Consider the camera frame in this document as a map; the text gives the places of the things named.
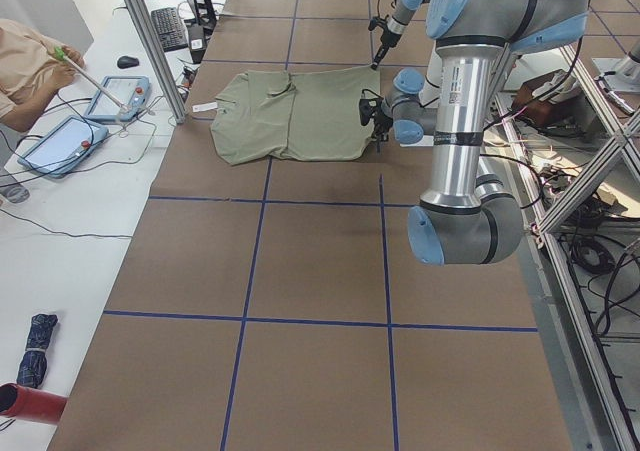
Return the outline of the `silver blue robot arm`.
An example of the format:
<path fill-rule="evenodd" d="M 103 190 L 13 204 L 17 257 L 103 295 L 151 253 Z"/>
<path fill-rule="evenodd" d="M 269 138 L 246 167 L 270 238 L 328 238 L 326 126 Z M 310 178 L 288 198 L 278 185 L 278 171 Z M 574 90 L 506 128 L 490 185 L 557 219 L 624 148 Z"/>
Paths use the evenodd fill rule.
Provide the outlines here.
<path fill-rule="evenodd" d="M 373 32 L 377 28 L 382 30 L 380 46 L 370 65 L 372 70 L 377 70 L 388 51 L 397 46 L 416 11 L 423 4 L 427 4 L 430 1 L 431 0 L 393 0 L 395 8 L 391 15 L 387 15 L 386 17 L 377 15 L 370 19 L 368 25 L 370 32 Z"/>
<path fill-rule="evenodd" d="M 500 55 L 558 48 L 581 38 L 590 0 L 394 0 L 393 13 L 374 17 L 382 32 L 377 57 L 399 42 L 415 12 L 428 9 L 426 33 L 441 67 L 435 108 L 419 99 L 425 79 L 401 70 L 387 95 L 362 98 L 360 120 L 373 136 L 403 144 L 433 138 L 427 190 L 408 214 L 414 256 L 430 265 L 487 264 L 519 245 L 523 220 L 515 198 L 481 156 L 485 118 Z"/>

